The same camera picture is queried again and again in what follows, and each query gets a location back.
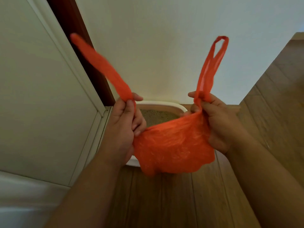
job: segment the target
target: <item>forearm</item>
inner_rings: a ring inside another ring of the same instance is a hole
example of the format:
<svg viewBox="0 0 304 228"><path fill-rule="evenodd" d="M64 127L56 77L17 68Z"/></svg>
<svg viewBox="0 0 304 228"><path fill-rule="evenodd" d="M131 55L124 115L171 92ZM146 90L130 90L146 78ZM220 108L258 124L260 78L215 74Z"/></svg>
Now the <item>forearm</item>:
<svg viewBox="0 0 304 228"><path fill-rule="evenodd" d="M102 227L119 169L118 166L106 164L102 153L97 153L54 211L45 228Z"/></svg>
<svg viewBox="0 0 304 228"><path fill-rule="evenodd" d="M304 189L252 138L226 154L263 227L304 227Z"/></svg>

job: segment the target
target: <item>white door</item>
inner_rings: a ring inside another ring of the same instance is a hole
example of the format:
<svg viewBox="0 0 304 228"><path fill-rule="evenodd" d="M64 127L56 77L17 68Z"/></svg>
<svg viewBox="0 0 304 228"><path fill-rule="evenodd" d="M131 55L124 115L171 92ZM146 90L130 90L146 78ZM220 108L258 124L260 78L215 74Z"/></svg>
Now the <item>white door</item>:
<svg viewBox="0 0 304 228"><path fill-rule="evenodd" d="M0 171L69 185L105 108L46 1L38 4L0 0Z"/></svg>

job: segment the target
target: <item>white litter box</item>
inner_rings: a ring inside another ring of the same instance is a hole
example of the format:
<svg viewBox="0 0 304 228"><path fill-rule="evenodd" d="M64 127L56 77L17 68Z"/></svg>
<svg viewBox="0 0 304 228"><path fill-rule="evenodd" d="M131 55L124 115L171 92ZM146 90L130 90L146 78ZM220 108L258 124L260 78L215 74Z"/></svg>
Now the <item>white litter box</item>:
<svg viewBox="0 0 304 228"><path fill-rule="evenodd" d="M180 115L180 113L187 112L187 109L182 105L166 101L139 101L136 102L136 107L144 110L167 111L178 116ZM138 167L140 166L137 158L134 155L127 162L127 165Z"/></svg>

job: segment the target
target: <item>plastic bag handle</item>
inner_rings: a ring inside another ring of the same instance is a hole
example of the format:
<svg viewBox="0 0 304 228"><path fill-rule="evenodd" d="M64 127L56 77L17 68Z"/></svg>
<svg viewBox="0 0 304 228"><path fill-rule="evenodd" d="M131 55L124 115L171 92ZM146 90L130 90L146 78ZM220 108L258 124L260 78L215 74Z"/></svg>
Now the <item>plastic bag handle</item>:
<svg viewBox="0 0 304 228"><path fill-rule="evenodd" d="M86 60L112 83L120 98L124 102L132 99L134 106L136 107L130 87L124 82L112 65L103 56L97 53L95 49L88 45L78 34L72 33L70 38Z"/></svg>
<svg viewBox="0 0 304 228"><path fill-rule="evenodd" d="M214 57L215 44L220 40L224 40L222 47ZM210 91L213 85L213 78L215 73L225 55L227 46L229 43L229 38L226 36L218 36L213 42L208 56L202 67L199 81L197 83L196 92L194 95L194 103L201 109L201 101L211 102Z"/></svg>

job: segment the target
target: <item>dark wood door frame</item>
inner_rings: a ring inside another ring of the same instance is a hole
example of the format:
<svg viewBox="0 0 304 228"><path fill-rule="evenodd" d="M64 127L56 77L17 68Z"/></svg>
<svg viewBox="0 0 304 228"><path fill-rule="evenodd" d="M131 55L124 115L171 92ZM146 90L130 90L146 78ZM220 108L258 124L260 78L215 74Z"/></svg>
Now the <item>dark wood door frame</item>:
<svg viewBox="0 0 304 228"><path fill-rule="evenodd" d="M47 2L70 43L70 34L77 33L93 47L75 0L47 0ZM114 105L115 99L106 78L82 56L74 44L71 43L71 45L102 103L105 106Z"/></svg>

